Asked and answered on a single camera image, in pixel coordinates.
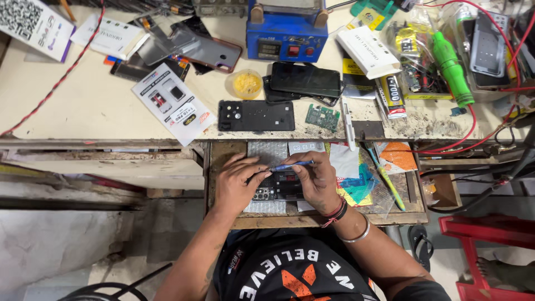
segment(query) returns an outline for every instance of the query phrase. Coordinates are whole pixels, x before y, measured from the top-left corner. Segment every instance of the t-7000 glue tube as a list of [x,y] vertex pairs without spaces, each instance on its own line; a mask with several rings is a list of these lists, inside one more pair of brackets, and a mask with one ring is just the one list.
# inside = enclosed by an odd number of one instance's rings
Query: t-7000 glue tube
[[377,90],[379,90],[381,101],[387,109],[386,115],[388,119],[406,117],[407,111],[405,111],[403,94],[401,93],[396,76],[388,74],[375,79],[375,81],[377,83]]

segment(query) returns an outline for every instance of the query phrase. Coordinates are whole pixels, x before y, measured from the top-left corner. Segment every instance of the black t-shirt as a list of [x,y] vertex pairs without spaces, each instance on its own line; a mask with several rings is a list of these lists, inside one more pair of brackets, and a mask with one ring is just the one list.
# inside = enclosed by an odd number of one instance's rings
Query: black t-shirt
[[[231,234],[214,273],[220,300],[379,300],[344,245],[322,230],[321,240],[291,229],[247,231],[234,242]],[[422,281],[394,298],[402,300],[450,299],[436,282]]]

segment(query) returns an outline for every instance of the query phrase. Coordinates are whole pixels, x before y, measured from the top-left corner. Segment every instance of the blue screwdriver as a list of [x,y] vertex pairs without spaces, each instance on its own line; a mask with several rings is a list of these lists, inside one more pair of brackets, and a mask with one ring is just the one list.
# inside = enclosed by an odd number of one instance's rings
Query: blue screwdriver
[[270,169],[270,171],[279,171],[279,170],[290,168],[290,167],[292,167],[294,165],[309,165],[309,164],[313,164],[313,163],[314,163],[313,160],[310,160],[310,161],[307,161],[307,162],[299,161],[299,162],[295,162],[293,164],[283,164],[283,165],[279,165],[277,167],[273,167],[273,168]]

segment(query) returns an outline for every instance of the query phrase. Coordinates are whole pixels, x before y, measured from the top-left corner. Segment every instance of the cream workbench surface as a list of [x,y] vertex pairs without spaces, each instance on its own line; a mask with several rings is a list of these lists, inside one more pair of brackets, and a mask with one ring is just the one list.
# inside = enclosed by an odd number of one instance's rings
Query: cream workbench surface
[[[337,3],[327,1],[327,5]],[[73,6],[77,25],[81,25],[90,13],[99,9]],[[134,14],[106,10],[106,17],[130,21]],[[403,18],[400,11],[396,18]],[[349,6],[336,9],[329,15],[329,32],[351,21]],[[245,48],[247,18],[221,17],[203,18],[207,29],[214,37],[243,46],[243,54],[235,71],[253,69],[261,75],[270,73],[271,63],[247,59]],[[24,62],[27,46],[12,40],[0,67],[0,131],[4,131],[28,114],[47,94],[65,70],[74,62],[82,47],[72,45],[65,64]],[[52,98],[25,124],[14,131],[21,139],[172,139],[173,136],[151,114],[143,103],[131,92],[134,82],[110,74],[111,67],[104,65],[104,55],[88,50],[70,76],[54,92]],[[317,67],[342,71],[341,52],[331,37],[315,64]],[[229,93],[228,75],[213,71],[196,76],[191,68],[186,85],[214,113],[220,100],[236,100]],[[257,99],[263,99],[261,93]],[[320,104],[312,99],[294,101],[295,131],[291,132],[219,132],[217,123],[197,139],[343,139],[346,137],[343,122],[338,131],[321,129],[305,123],[309,104]],[[348,99],[353,121],[380,121],[379,112],[373,100]],[[455,103],[448,100],[409,100],[406,120],[398,119],[384,124],[386,139],[458,139],[462,138],[472,125],[472,117],[465,114],[450,117]],[[470,137],[483,138],[500,122],[486,103],[477,103],[474,110],[478,126]],[[522,140],[525,131],[515,130],[517,139]]]

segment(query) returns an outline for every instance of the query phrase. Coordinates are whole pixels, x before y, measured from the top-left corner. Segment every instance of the man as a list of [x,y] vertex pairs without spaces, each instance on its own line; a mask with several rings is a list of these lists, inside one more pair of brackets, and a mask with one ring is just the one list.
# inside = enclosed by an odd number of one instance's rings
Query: man
[[336,193],[335,170],[324,153],[294,154],[282,164],[314,161],[293,169],[305,199],[335,232],[266,229],[228,235],[260,182],[271,175],[268,166],[257,164],[258,158],[244,157],[235,155],[223,166],[214,206],[155,301],[204,300],[212,279],[221,301],[378,300],[368,277],[388,300],[450,300],[405,250],[347,207]]

